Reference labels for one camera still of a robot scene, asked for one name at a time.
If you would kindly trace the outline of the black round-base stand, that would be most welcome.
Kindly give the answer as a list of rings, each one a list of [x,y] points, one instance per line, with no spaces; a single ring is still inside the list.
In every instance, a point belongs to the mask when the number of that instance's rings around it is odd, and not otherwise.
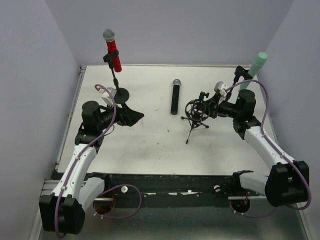
[[[116,94],[114,96],[115,103],[122,105],[122,104],[125,104],[128,101],[128,99],[130,97],[130,94],[125,88],[119,87],[119,81],[118,81],[118,79],[116,78],[116,75],[115,75],[115,67],[114,67],[114,64],[113,64],[113,60],[115,60],[116,57],[118,57],[118,56],[119,56],[119,51],[118,50],[116,50],[113,53],[108,52],[103,57],[103,61],[108,64],[108,66],[109,66],[109,68],[111,70],[112,76],[113,76],[113,84],[114,84],[115,89],[116,89]]]
[[[245,69],[243,68],[242,66],[238,65],[235,69],[235,72],[234,72],[234,79],[233,79],[233,84],[232,86],[234,86],[235,84],[238,83],[238,81],[240,80],[240,77],[243,77],[244,80],[251,80],[253,79],[253,77],[248,73],[249,70],[248,69]]]

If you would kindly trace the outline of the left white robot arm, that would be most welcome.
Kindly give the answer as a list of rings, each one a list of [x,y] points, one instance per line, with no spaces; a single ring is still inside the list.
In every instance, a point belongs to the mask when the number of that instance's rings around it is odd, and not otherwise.
[[[54,232],[59,239],[81,232],[88,207],[105,189],[105,181],[98,177],[83,182],[107,131],[115,124],[132,127],[144,116],[125,103],[102,106],[91,100],[82,105],[82,123],[70,162],[52,192],[39,198],[44,231]]]

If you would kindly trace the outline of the black glitter microphone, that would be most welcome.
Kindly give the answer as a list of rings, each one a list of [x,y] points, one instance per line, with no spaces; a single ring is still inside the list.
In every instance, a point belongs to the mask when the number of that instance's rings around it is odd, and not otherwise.
[[[180,87],[181,87],[181,81],[179,79],[175,79],[172,82],[172,97],[171,97],[171,107],[170,107],[170,113],[172,115],[178,114]]]

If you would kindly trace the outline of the red glitter microphone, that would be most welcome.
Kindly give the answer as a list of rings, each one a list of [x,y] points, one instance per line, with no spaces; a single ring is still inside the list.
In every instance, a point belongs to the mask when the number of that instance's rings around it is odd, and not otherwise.
[[[109,64],[110,68],[113,68],[116,73],[122,71],[122,65],[119,58],[119,51],[115,42],[115,33],[107,28],[103,32],[103,38],[107,45],[107,54],[103,57],[103,61]]]

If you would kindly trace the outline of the mint green toy microphone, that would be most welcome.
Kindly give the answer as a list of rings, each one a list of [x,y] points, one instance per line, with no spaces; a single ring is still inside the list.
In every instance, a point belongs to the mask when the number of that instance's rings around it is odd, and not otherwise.
[[[243,77],[243,81],[239,87],[240,90],[244,90],[249,86],[250,83],[245,81],[253,79],[257,75],[258,71],[265,65],[267,59],[268,55],[265,52],[259,52],[254,58],[249,70],[242,71],[241,76]]]

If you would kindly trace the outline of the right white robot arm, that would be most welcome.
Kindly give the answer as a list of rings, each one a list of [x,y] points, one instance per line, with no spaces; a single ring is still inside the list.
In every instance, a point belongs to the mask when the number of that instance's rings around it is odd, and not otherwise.
[[[213,119],[232,118],[234,131],[258,153],[269,169],[267,176],[247,170],[235,172],[236,187],[265,196],[273,207],[308,201],[309,167],[305,161],[296,161],[283,152],[261,128],[262,124],[254,115],[255,93],[241,90],[235,103],[220,101],[220,97],[216,93],[204,102],[205,113]]]

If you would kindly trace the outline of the black tripod shock-mount stand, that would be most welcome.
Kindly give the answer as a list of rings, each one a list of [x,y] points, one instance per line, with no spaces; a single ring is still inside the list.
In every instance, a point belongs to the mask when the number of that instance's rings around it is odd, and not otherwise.
[[[193,99],[189,101],[184,109],[185,116],[181,116],[182,120],[188,120],[190,125],[190,131],[186,140],[186,144],[189,143],[190,135],[192,130],[204,126],[206,129],[209,128],[208,125],[204,124],[203,122],[209,117],[211,113],[208,104],[204,100],[205,98],[209,97],[208,92],[201,91],[199,97],[197,99]]]

